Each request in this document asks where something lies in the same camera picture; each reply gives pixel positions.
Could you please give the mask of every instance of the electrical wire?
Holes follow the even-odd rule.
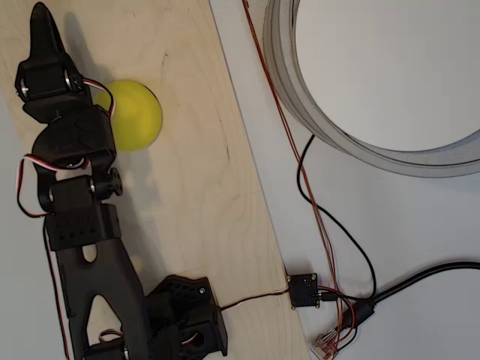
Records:
[[[106,343],[108,340],[104,339],[105,335],[115,335],[119,338],[123,338],[123,332],[115,330],[114,328],[108,328],[107,330],[103,330],[99,335],[98,335],[98,340],[101,343]]]
[[[307,145],[305,145],[303,152],[301,153],[300,161],[298,162],[298,167],[297,167],[297,187],[298,191],[300,191],[300,194],[302,197],[308,201],[310,204],[312,203],[310,198],[305,194],[302,188],[302,183],[300,182],[300,172],[303,167],[303,163],[305,161],[305,157],[307,155],[308,149],[310,148],[310,145],[315,139],[315,135],[312,135],[310,139],[307,142]],[[372,265],[372,262],[370,261],[370,258],[368,257],[367,253],[363,250],[363,248],[360,246],[360,244],[353,238],[353,236],[350,234],[350,232],[345,228],[345,226],[335,218],[329,211],[327,211],[325,208],[322,206],[316,204],[316,207],[323,212],[325,215],[327,215],[338,227],[341,228],[341,230],[345,233],[345,235],[348,237],[348,239],[355,245],[355,247],[360,251],[361,255],[364,257],[365,261],[368,264],[368,268],[370,269],[371,277],[372,277],[372,292],[368,296],[367,299],[373,299],[375,294],[377,293],[377,276],[375,275],[375,269],[374,266]],[[341,297],[345,299],[350,299],[350,300],[361,300],[363,298],[358,298],[355,296],[348,296],[348,295],[342,295]]]
[[[189,337],[187,340],[182,341],[182,342],[180,343],[180,346],[186,347],[186,346],[190,345],[191,343],[194,342],[194,340],[197,338],[198,335],[199,335],[199,333],[196,332],[196,333],[193,334],[191,337]]]
[[[36,164],[40,167],[51,171],[59,171],[59,170],[76,170],[76,169],[85,169],[89,165],[89,159],[84,158],[78,164],[71,165],[68,167],[60,167],[52,165],[51,163],[47,163],[45,160],[40,159],[39,157],[35,157],[32,154],[25,154],[23,155],[22,159],[19,162],[19,165],[16,170],[16,179],[15,179],[15,193],[16,193],[16,203],[18,204],[20,210],[22,210],[23,214],[27,215],[29,218],[42,218],[47,215],[47,213],[43,214],[33,214],[28,211],[23,205],[20,200],[20,191],[22,190],[22,183],[23,183],[23,167],[25,165],[25,160],[31,161],[33,164]]]
[[[406,280],[389,287],[388,289],[380,292],[373,298],[373,303],[376,305],[379,302],[389,298],[390,296],[399,293],[400,291],[406,289],[407,287],[411,287],[413,284],[418,283],[420,280],[428,278],[432,275],[439,274],[440,272],[447,272],[450,270],[458,270],[458,269],[474,269],[480,270],[480,262],[473,262],[473,261],[459,261],[459,262],[447,262],[445,264],[436,265],[430,268],[425,269],[424,271],[420,271],[417,274],[414,274],[408,277]]]
[[[260,63],[262,65],[263,72],[264,72],[265,77],[268,81],[268,85],[270,87],[271,94],[274,98],[274,102],[275,102],[275,105],[277,107],[278,115],[280,116],[280,119],[282,121],[283,128],[284,128],[286,136],[289,140],[289,144],[290,144],[290,147],[292,148],[293,154],[295,155],[295,159],[297,160],[297,162],[299,162],[300,161],[299,151],[296,147],[295,140],[293,139],[293,135],[292,135],[292,132],[290,130],[290,126],[288,125],[287,118],[286,118],[286,116],[284,114],[284,111],[281,107],[281,104],[280,104],[280,101],[278,99],[277,93],[275,92],[275,87],[273,85],[272,78],[270,76],[269,70],[266,66],[265,59],[263,58],[262,48],[261,48],[260,43],[258,41],[257,33],[255,31],[255,27],[254,27],[254,24],[253,24],[252,19],[251,19],[250,11],[248,10],[248,8],[249,8],[248,1],[247,0],[241,0],[241,2],[243,4],[245,16],[247,17],[247,22],[248,22],[248,25],[250,27],[250,32],[251,32],[251,35],[252,35],[253,42],[255,43],[256,52],[259,56],[259,60],[260,60]],[[318,229],[319,229],[320,238],[322,239],[323,247],[325,248],[325,254],[327,256],[328,267],[330,269],[331,277],[332,277],[333,284],[334,284],[333,287],[336,290],[339,290],[339,285],[338,285],[338,280],[337,280],[337,272],[336,272],[336,266],[335,266],[335,254],[334,254],[334,251],[333,251],[332,242],[329,238],[329,234],[326,231],[325,224],[323,223],[323,219],[322,219],[322,216],[320,214],[320,211],[317,208],[317,204],[315,203],[314,194],[312,193],[310,183],[308,181],[307,173],[306,173],[304,167],[301,168],[301,174],[303,175],[305,187],[307,188],[307,192],[308,192],[308,195],[310,197],[310,201],[311,201],[311,205],[312,205],[312,209],[313,209],[313,214],[315,215],[316,224],[317,224]],[[343,316],[342,302],[340,301],[340,303],[339,303],[337,301],[337,319],[338,319],[339,323],[342,323],[342,316]]]
[[[100,89],[102,91],[105,91],[109,94],[110,96],[110,106],[108,109],[109,113],[109,118],[111,119],[115,115],[115,110],[116,110],[116,102],[115,98],[113,97],[112,93],[108,90],[108,88],[99,82],[96,82],[91,79],[83,79],[83,82],[88,85],[88,86],[93,86],[96,89]],[[89,159],[87,157],[84,157],[82,160],[80,160],[79,163],[77,164],[72,164],[70,166],[66,167],[61,167],[61,166],[56,166],[51,163],[48,163],[47,161],[40,159],[39,157],[35,157],[32,154],[25,154],[22,156],[22,159],[19,162],[19,166],[16,171],[16,180],[15,180],[15,192],[16,192],[16,203],[18,204],[19,208],[22,210],[22,212],[27,215],[30,218],[42,218],[47,215],[47,213],[43,214],[32,214],[30,211],[27,211],[25,207],[22,205],[20,201],[20,193],[22,190],[22,183],[23,183],[23,168],[25,165],[25,160],[31,161],[33,164],[38,165],[39,167],[43,167],[44,169],[48,169],[54,172],[61,171],[61,170],[76,170],[76,169],[86,169],[86,167],[89,165]],[[60,330],[61,330],[61,337],[63,340],[63,347],[64,347],[64,353],[65,357],[67,360],[70,360],[70,352],[68,349],[68,341],[67,341],[67,333],[65,331],[65,326],[64,326],[64,320],[62,316],[62,307],[60,306],[60,295],[59,295],[59,287],[57,285],[57,280],[55,276],[55,272],[53,271],[53,262],[52,262],[52,257],[51,257],[51,250],[50,246],[48,244],[48,239],[47,239],[47,228],[45,226],[45,223],[43,224],[43,229],[42,229],[42,234],[43,234],[43,246],[45,248],[45,254],[46,254],[46,259],[48,261],[48,266],[49,266],[49,272],[50,272],[50,277],[52,278],[52,286],[53,286],[53,292],[55,296],[55,306],[58,314],[58,324],[60,325]]]
[[[348,347],[354,340],[355,338],[357,337],[357,333],[359,332],[359,328],[356,327],[353,329],[353,336],[350,340],[348,340],[344,345],[340,346],[338,348],[338,351],[340,352],[341,350],[345,349],[346,347]]]
[[[116,101],[115,98],[113,97],[113,94],[110,92],[110,90],[103,84],[94,81],[92,79],[83,79],[83,83],[94,87],[96,89],[99,89],[103,92],[106,92],[110,96],[110,106],[108,109],[108,114],[110,120],[112,117],[115,115],[115,110],[116,110]],[[61,170],[76,170],[76,169],[86,169],[86,167],[89,165],[89,159],[88,158],[83,158],[78,164],[66,166],[66,167],[61,167],[61,166],[56,166],[51,163],[48,163],[47,161],[40,159],[39,157],[36,157],[32,154],[25,154],[23,155],[22,159],[19,162],[19,165],[17,167],[16,171],[16,180],[15,180],[15,193],[16,193],[16,203],[20,210],[22,210],[23,214],[27,215],[29,218],[43,218],[44,216],[47,216],[47,213],[42,213],[42,214],[34,214],[28,211],[23,205],[20,200],[20,191],[22,189],[22,183],[23,183],[23,167],[25,165],[25,160],[31,161],[33,164],[38,165],[39,167],[43,167],[44,169],[51,170],[51,171],[61,171]]]
[[[235,306],[239,306],[239,305],[243,304],[244,302],[247,302],[248,300],[265,298],[266,296],[279,296],[279,295],[283,295],[283,294],[288,293],[288,292],[289,292],[289,288],[286,287],[285,289],[281,289],[281,290],[277,290],[277,291],[273,291],[273,292],[268,292],[266,294],[250,296],[248,298],[243,298],[242,300],[238,300],[238,301],[236,301],[236,302],[234,302],[230,305],[221,307],[220,311],[229,310],[231,308],[234,308]]]
[[[112,92],[110,92],[110,90],[105,85],[99,83],[98,81],[87,79],[86,77],[83,78],[83,83],[88,86],[91,86],[92,88],[101,90],[102,92],[106,92],[110,96],[110,106],[108,109],[108,113],[111,119],[115,115],[115,110],[116,110],[116,102]]]
[[[345,334],[344,337],[338,338],[338,340],[330,343],[330,346],[336,347],[341,341],[348,338],[348,336],[350,335],[350,333],[352,332],[353,329],[356,329],[355,309],[353,308],[352,303],[349,301],[348,298],[345,297],[345,295],[343,293],[341,293],[341,292],[339,292],[335,289],[332,289],[330,287],[326,287],[326,286],[318,286],[318,289],[328,291],[330,293],[337,293],[339,295],[339,299],[341,299],[345,303],[345,305],[350,309],[350,311],[352,313],[352,325],[350,326],[349,331]],[[342,327],[341,327],[341,323],[337,324],[337,327],[335,328],[335,332],[338,332],[338,329],[340,329],[340,331],[343,330]]]

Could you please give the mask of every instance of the robotic arm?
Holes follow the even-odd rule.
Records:
[[[31,13],[30,36],[30,56],[19,63],[15,87],[24,111],[47,125],[32,155],[58,168],[91,164],[91,175],[61,181],[54,170],[34,165],[46,212],[44,230],[57,256],[73,359],[187,360],[219,350],[225,356],[227,333],[206,277],[172,275],[144,296],[122,243],[116,207],[103,203],[113,193],[122,195],[119,172],[111,167],[116,147],[110,114],[93,105],[52,14],[40,2]],[[93,262],[83,257],[85,245],[97,247]],[[90,345],[86,327],[96,295],[121,320],[124,336]],[[194,335],[199,341],[182,346]]]

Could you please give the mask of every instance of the yellow foam ball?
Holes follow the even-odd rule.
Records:
[[[162,125],[161,107],[153,93],[132,80],[113,81],[106,87],[115,98],[112,131],[117,150],[132,152],[153,143]],[[100,91],[94,104],[108,110],[110,96]]]

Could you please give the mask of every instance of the small circuit board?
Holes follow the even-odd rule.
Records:
[[[320,307],[317,274],[290,275],[286,277],[292,308]]]

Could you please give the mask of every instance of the wooden board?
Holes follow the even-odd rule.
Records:
[[[0,1],[0,86],[26,152],[43,126],[22,111],[13,84],[29,54],[34,3]],[[119,153],[116,164],[124,195],[114,202],[145,292],[169,274],[208,276],[221,305],[285,287],[208,0],[45,3],[82,74],[136,80],[163,108],[158,139]],[[229,359],[308,359],[287,295],[224,316]],[[92,327],[102,329],[105,318],[95,312]]]

